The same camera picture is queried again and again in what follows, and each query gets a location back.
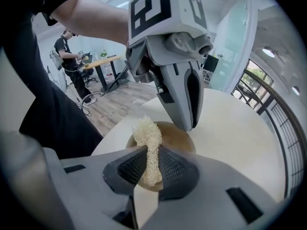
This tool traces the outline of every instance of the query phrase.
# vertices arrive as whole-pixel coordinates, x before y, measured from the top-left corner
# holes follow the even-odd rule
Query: wooden desk
[[[106,64],[106,63],[110,62],[111,68],[112,68],[112,71],[113,71],[113,75],[114,75],[114,79],[116,79],[116,71],[115,71],[115,67],[114,67],[113,61],[116,60],[116,59],[120,59],[121,57],[122,56],[114,56],[114,57],[111,57],[111,58],[99,59],[97,61],[94,61],[94,62],[88,64],[88,66],[84,68],[84,70],[88,70],[88,69],[91,69],[91,68],[95,67],[95,69],[97,71],[97,74],[98,74],[98,77],[99,77],[99,79],[101,81],[101,84],[102,84],[102,87],[103,87],[101,92],[106,91],[109,88],[109,86],[111,85],[111,83],[110,84],[106,83],[106,80],[104,78],[104,75],[102,73],[102,70],[101,70],[100,66],[102,64]],[[116,84],[113,85],[113,87],[110,90],[110,92],[114,91],[118,87],[119,87],[119,82],[117,81]]]

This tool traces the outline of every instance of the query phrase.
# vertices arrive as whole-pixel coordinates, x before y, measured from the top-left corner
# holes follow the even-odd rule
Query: window
[[[259,66],[257,66],[253,61],[249,60],[246,69],[259,78],[264,80],[268,85],[273,84],[273,80],[266,74],[264,70],[262,70]],[[270,96],[270,94],[263,88],[258,82],[252,79],[249,75],[243,74],[239,84],[236,86],[232,95],[236,98],[240,99],[242,102],[246,103],[245,99],[248,101],[248,104],[255,110],[259,110],[261,107],[261,103],[264,103]]]

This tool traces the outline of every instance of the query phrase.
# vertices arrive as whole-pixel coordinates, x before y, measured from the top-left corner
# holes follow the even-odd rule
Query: round table
[[[204,89],[201,116],[188,134],[196,153],[231,165],[262,187],[276,202],[283,199],[285,170],[277,137],[262,118],[235,97]],[[158,98],[122,119],[92,155],[125,149],[138,119],[172,122]]]

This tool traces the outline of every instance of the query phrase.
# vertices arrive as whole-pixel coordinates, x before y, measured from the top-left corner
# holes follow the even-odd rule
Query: man
[[[67,43],[67,40],[71,39],[73,36],[75,36],[75,34],[66,28],[63,35],[56,40],[54,47],[58,55],[64,61],[63,68],[65,73],[70,77],[80,98],[84,99],[91,92],[85,87],[81,73],[78,71],[80,66],[77,64],[76,58],[81,59],[81,56],[79,54],[72,54]],[[89,97],[86,97],[84,100],[84,102],[88,105],[93,104],[96,101],[96,98],[91,99]]]
[[[95,0],[1,0],[0,43],[25,86],[35,96],[20,132],[52,148],[60,159],[89,156],[102,136],[43,68],[32,19],[43,12],[48,25],[62,23],[84,36],[127,44],[128,11]]]

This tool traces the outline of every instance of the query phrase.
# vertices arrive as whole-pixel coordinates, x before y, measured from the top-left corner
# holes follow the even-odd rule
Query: person's arm
[[[128,42],[128,10],[96,0],[67,0],[51,17],[72,32],[104,38],[126,45]]]
[[[68,53],[68,52],[65,52],[64,49],[59,50],[59,56],[62,59],[71,59],[71,58],[81,59],[81,56],[79,54]]]

